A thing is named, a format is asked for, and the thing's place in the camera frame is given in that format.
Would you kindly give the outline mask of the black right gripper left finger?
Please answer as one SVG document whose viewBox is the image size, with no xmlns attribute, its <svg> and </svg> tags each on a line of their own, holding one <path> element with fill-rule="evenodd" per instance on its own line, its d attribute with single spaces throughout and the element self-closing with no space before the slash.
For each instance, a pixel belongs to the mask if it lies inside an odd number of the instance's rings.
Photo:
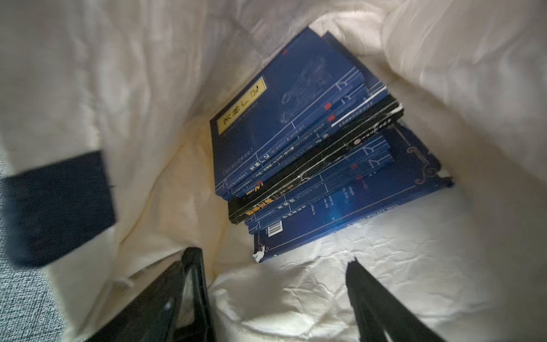
<svg viewBox="0 0 547 342">
<path fill-rule="evenodd" d="M 177 325 L 183 292 L 192 286 L 192 323 Z M 186 249 L 144 292 L 90 341 L 215 341 L 202 250 Z"/>
</svg>

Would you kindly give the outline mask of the black cover book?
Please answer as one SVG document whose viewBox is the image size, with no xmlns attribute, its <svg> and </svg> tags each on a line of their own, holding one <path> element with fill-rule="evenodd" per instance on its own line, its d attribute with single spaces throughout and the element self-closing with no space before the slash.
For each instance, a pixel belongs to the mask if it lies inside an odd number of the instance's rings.
<svg viewBox="0 0 547 342">
<path fill-rule="evenodd" d="M 318 175 L 388 124 L 401 118 L 403 113 L 403 105 L 389 95 L 267 179 L 259 185 L 259 189 L 241 199 L 230 200 L 229 221 L 238 224 L 261 211 L 273 201 Z"/>
</svg>

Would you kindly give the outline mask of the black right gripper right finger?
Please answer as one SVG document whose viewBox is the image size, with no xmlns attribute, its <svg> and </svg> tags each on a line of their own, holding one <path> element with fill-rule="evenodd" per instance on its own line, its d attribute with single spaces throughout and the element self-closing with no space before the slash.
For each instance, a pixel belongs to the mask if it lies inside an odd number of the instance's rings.
<svg viewBox="0 0 547 342">
<path fill-rule="evenodd" d="M 361 341 L 443 341 L 397 300 L 356 259 L 348 263 L 346 286 Z"/>
</svg>

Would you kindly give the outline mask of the cream canvas tote bag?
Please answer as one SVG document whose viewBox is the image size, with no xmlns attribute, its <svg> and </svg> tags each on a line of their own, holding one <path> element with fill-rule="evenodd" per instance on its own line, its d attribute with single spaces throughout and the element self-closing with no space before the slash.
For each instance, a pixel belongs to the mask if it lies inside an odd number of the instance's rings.
<svg viewBox="0 0 547 342">
<path fill-rule="evenodd" d="M 215 195 L 209 119 L 302 29 L 331 32 L 440 159 L 441 190 L 263 263 Z M 188 247 L 221 341 L 357 341 L 357 259 L 448 341 L 546 340 L 545 1 L 3 1 L 11 262 L 99 331 Z"/>
</svg>

